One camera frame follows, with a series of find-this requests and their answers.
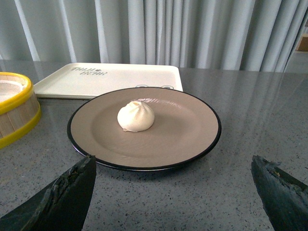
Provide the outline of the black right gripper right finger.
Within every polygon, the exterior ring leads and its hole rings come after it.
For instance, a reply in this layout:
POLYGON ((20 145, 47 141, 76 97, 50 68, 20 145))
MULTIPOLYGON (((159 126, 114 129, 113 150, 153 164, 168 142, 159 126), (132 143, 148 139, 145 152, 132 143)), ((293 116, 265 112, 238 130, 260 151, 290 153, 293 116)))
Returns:
POLYGON ((276 231, 308 229, 308 186, 261 156, 251 163, 254 184, 276 231))

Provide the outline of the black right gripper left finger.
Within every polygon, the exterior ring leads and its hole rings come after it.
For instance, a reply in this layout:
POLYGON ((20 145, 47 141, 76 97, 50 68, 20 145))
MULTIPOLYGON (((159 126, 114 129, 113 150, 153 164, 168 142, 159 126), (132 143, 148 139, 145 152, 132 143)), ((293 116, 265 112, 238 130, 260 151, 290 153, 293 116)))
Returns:
POLYGON ((0 219, 2 231, 80 231, 92 199, 96 160, 87 156, 0 219))

